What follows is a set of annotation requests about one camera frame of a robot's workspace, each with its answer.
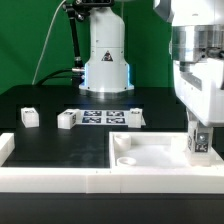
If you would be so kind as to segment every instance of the black cable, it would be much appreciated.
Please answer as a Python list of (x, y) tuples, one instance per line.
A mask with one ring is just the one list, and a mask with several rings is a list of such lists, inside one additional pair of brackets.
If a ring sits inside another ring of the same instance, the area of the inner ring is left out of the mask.
[(83, 62), (80, 55), (78, 34), (77, 34), (76, 21), (75, 21), (76, 17), (78, 18), (78, 15), (72, 4), (65, 3), (63, 7), (64, 7), (64, 10), (68, 14), (71, 32), (72, 32), (73, 51), (75, 56), (74, 66), (81, 68), (83, 67)]
[(66, 75), (66, 76), (53, 76), (53, 77), (49, 77), (46, 81), (48, 81), (49, 79), (80, 79), (79, 75)]
[(67, 68), (67, 69), (61, 69), (55, 72), (52, 72), (50, 75), (46, 76), (45, 78), (41, 79), (40, 81), (38, 81), (36, 83), (36, 86), (41, 86), (46, 80), (54, 77), (55, 75), (61, 74), (61, 73), (65, 73), (65, 72), (72, 72), (71, 68)]

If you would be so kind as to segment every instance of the green backdrop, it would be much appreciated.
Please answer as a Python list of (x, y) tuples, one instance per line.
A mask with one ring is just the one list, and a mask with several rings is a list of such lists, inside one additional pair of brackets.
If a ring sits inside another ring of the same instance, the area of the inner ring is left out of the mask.
[[(31, 84), (46, 34), (61, 0), (0, 0), (0, 93), (19, 84)], [(170, 24), (152, 9), (153, 0), (124, 3), (125, 57), (131, 66), (131, 82), (137, 87), (172, 86), (168, 54)], [(120, 15), (121, 3), (113, 7)], [(89, 21), (78, 23), (81, 54), (89, 58)], [(57, 15), (37, 80), (73, 66), (69, 21), (61, 9)], [(52, 80), (48, 84), (70, 84)]]

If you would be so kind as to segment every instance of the black table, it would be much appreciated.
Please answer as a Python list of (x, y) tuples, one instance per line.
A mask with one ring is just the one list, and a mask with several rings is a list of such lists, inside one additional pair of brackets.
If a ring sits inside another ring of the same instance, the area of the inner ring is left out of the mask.
[[(137, 88), (132, 97), (103, 100), (80, 96), (69, 86), (11, 88), (0, 96), (0, 132), (14, 132), (16, 148), (5, 167), (108, 168), (110, 131), (186, 132), (184, 105), (172, 88)], [(35, 107), (40, 127), (26, 129), (20, 109)], [(57, 128), (66, 109), (142, 108), (146, 126), (76, 125)], [(224, 152), (223, 128), (213, 147)], [(224, 218), (223, 195), (183, 194), (0, 194), (0, 223), (218, 223)]]

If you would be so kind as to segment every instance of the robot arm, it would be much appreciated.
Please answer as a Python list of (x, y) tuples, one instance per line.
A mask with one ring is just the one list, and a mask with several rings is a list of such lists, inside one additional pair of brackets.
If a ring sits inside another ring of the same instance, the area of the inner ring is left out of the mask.
[(85, 75), (80, 74), (84, 79), (79, 84), (83, 95), (114, 99), (132, 95), (134, 91), (129, 81), (129, 65), (124, 58), (125, 24), (111, 10), (113, 4), (114, 0), (75, 0), (64, 7), (72, 29), (76, 68), (84, 65), (75, 20), (82, 22), (90, 17), (91, 53), (85, 64)]
[(154, 7), (166, 21), (173, 15), (170, 53), (176, 95), (188, 112), (188, 148), (195, 161), (209, 161), (213, 127), (224, 126), (224, 1), (165, 2)]

